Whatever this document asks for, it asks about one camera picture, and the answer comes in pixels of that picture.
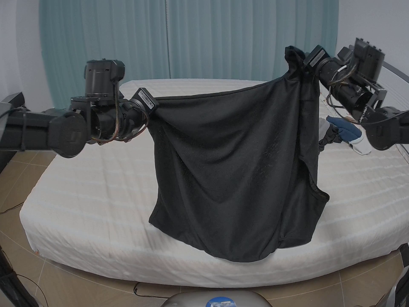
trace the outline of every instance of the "robotic arm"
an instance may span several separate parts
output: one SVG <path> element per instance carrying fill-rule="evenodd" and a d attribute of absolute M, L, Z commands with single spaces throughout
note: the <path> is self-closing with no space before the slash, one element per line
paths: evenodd
<path fill-rule="evenodd" d="M 381 107 L 386 95 L 376 83 L 385 57 L 381 50 L 357 38 L 353 51 L 344 47 L 338 57 L 330 58 L 318 45 L 304 60 L 305 71 L 318 76 L 329 90 L 327 99 L 333 95 L 342 104 L 330 105 L 345 108 L 378 150 L 409 143 L 409 110 Z M 118 84 L 124 74 L 121 61 L 91 60 L 84 70 L 85 96 L 71 98 L 69 111 L 33 113 L 8 106 L 0 115 L 0 123 L 8 116 L 0 150 L 54 150 L 71 158 L 86 143 L 135 138 L 159 104 L 145 88 L 124 99 Z"/>

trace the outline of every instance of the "white wall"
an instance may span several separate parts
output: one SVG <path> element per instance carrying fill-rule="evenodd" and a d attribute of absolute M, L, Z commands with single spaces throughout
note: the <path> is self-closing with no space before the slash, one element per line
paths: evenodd
<path fill-rule="evenodd" d="M 339 0 L 336 52 L 363 38 L 409 75 L 409 0 Z"/>
<path fill-rule="evenodd" d="M 33 111 L 53 107 L 41 56 L 39 0 L 0 0 L 0 100 L 22 91 Z"/>

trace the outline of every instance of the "white fitted sheet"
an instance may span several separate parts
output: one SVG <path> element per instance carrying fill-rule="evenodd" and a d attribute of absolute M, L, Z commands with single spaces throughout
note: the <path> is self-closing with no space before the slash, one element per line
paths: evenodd
<path fill-rule="evenodd" d="M 153 96 L 234 90 L 257 81 L 166 79 L 121 86 Z M 328 109 L 320 105 L 320 116 Z M 320 154 L 318 186 L 330 194 L 312 241 L 253 263 L 218 259 L 148 223 L 157 199 L 153 140 L 87 145 L 52 161 L 20 212 L 33 250 L 110 278 L 202 287 L 255 287 L 310 279 L 386 255 L 409 242 L 409 164 L 396 147 L 360 156 L 346 144 Z"/>

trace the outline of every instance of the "white sticker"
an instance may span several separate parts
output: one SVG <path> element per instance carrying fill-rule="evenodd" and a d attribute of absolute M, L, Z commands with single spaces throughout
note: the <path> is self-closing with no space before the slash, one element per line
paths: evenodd
<path fill-rule="evenodd" d="M 145 104 L 149 107 L 149 109 L 152 109 L 155 107 L 155 105 L 151 102 L 149 97 L 143 92 L 142 90 L 139 91 L 138 95 L 142 98 L 142 100 L 145 102 Z"/>

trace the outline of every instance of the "gray cloth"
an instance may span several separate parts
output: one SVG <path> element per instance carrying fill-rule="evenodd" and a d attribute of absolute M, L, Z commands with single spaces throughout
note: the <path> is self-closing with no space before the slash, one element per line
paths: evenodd
<path fill-rule="evenodd" d="M 324 136 L 326 135 L 329 127 L 330 122 L 327 121 L 325 118 L 320 117 L 318 121 L 318 141 L 324 139 Z"/>

